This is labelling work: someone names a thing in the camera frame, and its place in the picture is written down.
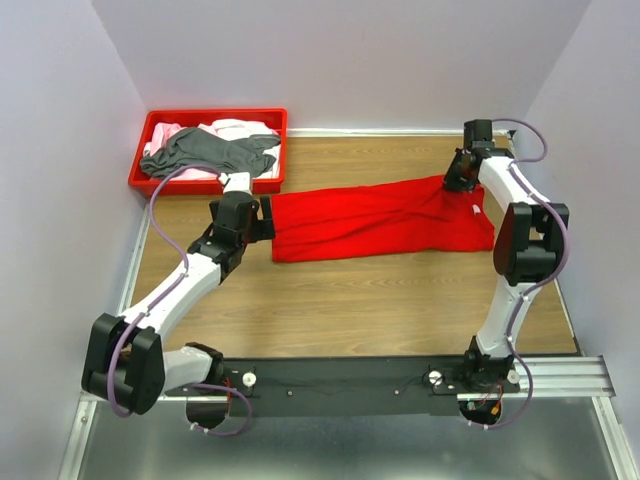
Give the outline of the red t shirt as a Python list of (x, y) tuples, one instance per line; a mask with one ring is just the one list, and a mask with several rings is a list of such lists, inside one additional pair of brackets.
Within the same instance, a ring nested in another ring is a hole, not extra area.
[(443, 176), (276, 195), (272, 260), (490, 251), (495, 227), (483, 203), (483, 188), (449, 191)]

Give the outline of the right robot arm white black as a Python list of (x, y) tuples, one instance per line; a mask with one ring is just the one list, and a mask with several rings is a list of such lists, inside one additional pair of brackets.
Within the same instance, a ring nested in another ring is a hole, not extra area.
[(487, 318), (452, 379), (480, 392), (508, 379), (517, 337), (530, 305), (553, 282), (568, 256), (569, 209), (542, 195), (504, 149), (458, 149), (444, 177), (451, 192), (483, 186), (503, 211), (493, 248), (498, 275)]

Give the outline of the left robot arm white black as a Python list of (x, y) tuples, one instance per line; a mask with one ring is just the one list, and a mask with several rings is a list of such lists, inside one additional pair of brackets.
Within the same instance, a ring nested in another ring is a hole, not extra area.
[(271, 200), (242, 191), (211, 202), (212, 222), (178, 267), (149, 295), (92, 325), (81, 386), (122, 418), (148, 412), (167, 391), (191, 386), (201, 395), (224, 385), (223, 355), (199, 343), (167, 351), (164, 342), (186, 314), (241, 264), (247, 247), (272, 240)]

